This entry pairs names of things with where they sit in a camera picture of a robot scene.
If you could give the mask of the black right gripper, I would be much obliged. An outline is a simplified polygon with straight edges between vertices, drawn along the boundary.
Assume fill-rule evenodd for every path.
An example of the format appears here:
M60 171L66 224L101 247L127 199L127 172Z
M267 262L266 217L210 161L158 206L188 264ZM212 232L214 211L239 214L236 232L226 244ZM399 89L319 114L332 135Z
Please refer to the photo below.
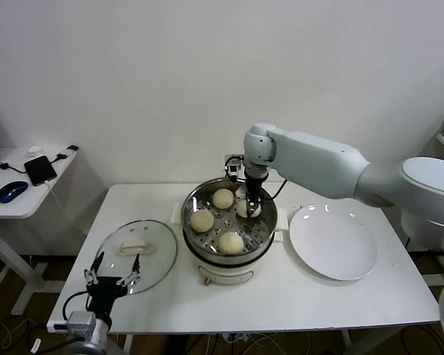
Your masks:
M260 190L263 184L263 178L260 176L252 177L245 172L246 184L246 214L251 217L255 212L261 211Z

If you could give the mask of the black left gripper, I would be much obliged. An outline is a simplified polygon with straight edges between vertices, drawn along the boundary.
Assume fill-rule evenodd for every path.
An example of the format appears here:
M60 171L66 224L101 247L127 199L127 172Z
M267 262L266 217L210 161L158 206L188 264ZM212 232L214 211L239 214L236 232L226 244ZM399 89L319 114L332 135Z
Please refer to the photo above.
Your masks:
M84 270L87 293L90 304L87 310L95 314L110 314L114 302L128 293L129 285L134 285L140 279L140 254L136 254L132 269L126 277L98 277L98 269L104 259L102 251L92 262L90 269Z

